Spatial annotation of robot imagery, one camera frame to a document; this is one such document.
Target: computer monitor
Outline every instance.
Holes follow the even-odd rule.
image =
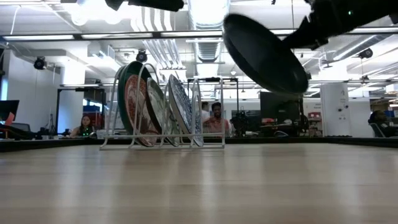
[[[299,98],[261,92],[260,104],[262,118],[278,119],[279,123],[285,119],[300,119]]]
[[[5,121],[10,113],[14,114],[14,121],[17,116],[19,100],[0,100],[0,121]]]

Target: table surface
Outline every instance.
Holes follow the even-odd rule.
[[[0,154],[7,224],[396,224],[397,189],[398,152],[365,146]]]

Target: blue and white plate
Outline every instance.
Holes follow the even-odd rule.
[[[185,134],[192,133],[192,104],[185,89],[175,76],[169,78],[169,100],[172,106],[174,116]],[[201,133],[200,111],[195,111],[195,134]],[[203,136],[193,137],[197,146],[203,146]]]

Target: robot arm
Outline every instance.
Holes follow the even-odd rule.
[[[316,49],[328,43],[329,37],[349,32],[384,16],[398,23],[397,0],[304,0],[311,5],[311,13],[305,17],[293,34],[284,42],[289,48]]]

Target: white wire dish rack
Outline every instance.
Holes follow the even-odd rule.
[[[153,71],[155,72],[155,76],[157,79],[157,83],[159,84],[159,78],[156,74],[156,69],[155,67],[150,64],[150,63],[145,63],[141,69],[140,72],[138,74],[138,83],[137,86],[140,86],[140,81],[141,81],[141,75],[142,72],[144,71],[144,69],[146,68],[146,66],[150,66],[152,67]],[[115,78],[113,81],[113,86],[111,89],[111,99],[114,99],[114,92],[116,91],[116,81],[119,80],[119,75],[122,74],[122,72],[118,72],[115,74]],[[170,102],[169,100],[166,100],[166,96],[167,93],[170,91],[170,82],[167,82],[165,88],[164,88],[164,102],[163,105],[165,105],[165,108],[169,108]],[[224,105],[224,94],[223,94],[223,79],[220,77],[220,85],[221,85],[221,111],[223,111],[223,105]],[[137,93],[136,93],[136,102],[138,102],[138,97],[139,97],[139,88],[136,88]],[[191,100],[191,107],[192,107],[192,117],[191,117],[191,127],[192,129],[190,130],[190,133],[182,133],[182,129],[181,127],[179,128],[180,130],[180,134],[165,134],[165,130],[168,125],[169,120],[165,119],[168,118],[170,116],[170,110],[165,110],[163,112],[163,119],[161,122],[161,126],[162,127],[162,133],[161,134],[141,134],[139,132],[137,132],[137,128],[133,128],[133,134],[132,135],[116,135],[114,134],[115,132],[115,124],[116,124],[116,119],[117,116],[114,116],[113,122],[112,122],[112,126],[110,126],[110,122],[111,122],[111,112],[113,109],[113,104],[111,103],[110,107],[109,107],[109,114],[107,114],[108,118],[106,121],[106,130],[105,130],[105,135],[104,137],[104,143],[99,147],[100,150],[136,150],[136,149],[144,149],[144,150],[148,150],[148,149],[164,149],[164,150],[176,150],[176,149],[224,149],[225,148],[225,124],[224,122],[221,122],[221,133],[203,133],[203,124],[202,124],[202,120],[201,120],[201,116],[199,116],[200,119],[200,133],[196,133],[195,130],[195,123],[196,123],[196,114],[195,114],[195,110],[196,110],[196,101],[198,100],[198,105],[199,105],[199,112],[201,111],[201,94],[200,94],[200,82],[195,79],[193,81],[193,86],[192,86],[192,100]],[[116,107],[116,114],[119,112],[120,108],[119,108],[119,103],[117,104]],[[135,107],[135,111],[138,110],[138,103],[136,103],[136,107]],[[142,113],[140,114],[140,117],[138,117],[138,113],[134,113],[134,124],[137,124],[137,120],[139,120],[139,124],[138,124],[138,130],[141,130],[141,116]],[[221,113],[221,120],[224,120],[224,113]],[[195,136],[220,136],[221,137],[221,143],[211,143],[211,144],[206,144],[204,143],[204,145],[202,147],[196,146],[194,144],[194,140],[193,137]],[[190,142],[188,143],[184,143],[182,141],[182,138],[186,137],[189,138]],[[136,139],[137,138],[159,138],[160,142],[157,142],[155,144],[154,147],[145,147],[145,146],[141,146],[140,144],[136,144]],[[180,138],[180,144],[177,147],[172,146],[169,143],[165,143],[165,138]],[[127,147],[113,147],[110,146],[108,144],[108,140],[109,139],[131,139],[131,143],[130,145],[128,145]]]

